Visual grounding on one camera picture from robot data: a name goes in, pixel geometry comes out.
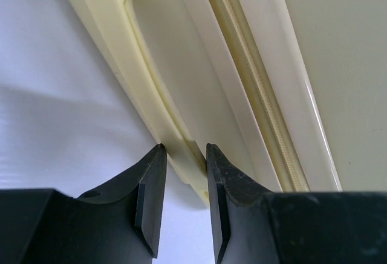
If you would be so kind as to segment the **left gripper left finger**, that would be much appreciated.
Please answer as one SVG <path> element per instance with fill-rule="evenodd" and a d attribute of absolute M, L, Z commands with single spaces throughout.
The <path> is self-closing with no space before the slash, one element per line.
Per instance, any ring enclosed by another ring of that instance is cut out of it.
<path fill-rule="evenodd" d="M 158 256 L 166 149 L 78 198 L 1 190 L 2 263 L 151 263 Z"/>

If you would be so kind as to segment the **yellow hard-shell suitcase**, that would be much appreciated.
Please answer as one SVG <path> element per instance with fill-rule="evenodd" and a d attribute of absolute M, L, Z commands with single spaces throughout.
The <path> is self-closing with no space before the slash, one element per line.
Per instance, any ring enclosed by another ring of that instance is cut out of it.
<path fill-rule="evenodd" d="M 179 178 L 386 190 L 386 0 L 69 0 Z"/>

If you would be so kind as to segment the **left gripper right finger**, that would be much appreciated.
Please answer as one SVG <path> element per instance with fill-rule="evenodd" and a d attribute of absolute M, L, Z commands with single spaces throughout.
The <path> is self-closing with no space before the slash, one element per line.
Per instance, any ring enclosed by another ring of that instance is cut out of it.
<path fill-rule="evenodd" d="M 272 192 L 206 147 L 216 263 L 385 263 L 386 193 Z"/>

